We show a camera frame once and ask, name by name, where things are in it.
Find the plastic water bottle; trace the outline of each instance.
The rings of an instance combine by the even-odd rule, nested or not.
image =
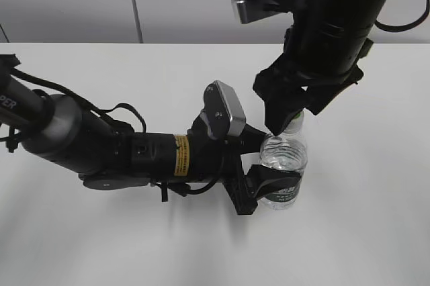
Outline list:
[[[299,113],[279,136],[268,134],[261,145],[260,164],[281,171],[295,171],[303,176],[308,162],[306,141],[302,135],[304,112]],[[261,202],[275,210],[287,208],[297,199],[302,179],[295,187],[266,195]]]

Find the white tabletop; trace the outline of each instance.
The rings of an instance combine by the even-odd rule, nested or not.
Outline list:
[[[254,76],[280,45],[2,44],[21,70],[149,132],[185,133],[207,84],[233,86],[262,130]],[[0,285],[430,284],[430,45],[375,45],[358,86],[306,114],[297,202],[237,216],[222,185],[161,203],[157,188],[92,191],[0,149]],[[138,122],[126,112],[117,117]]]

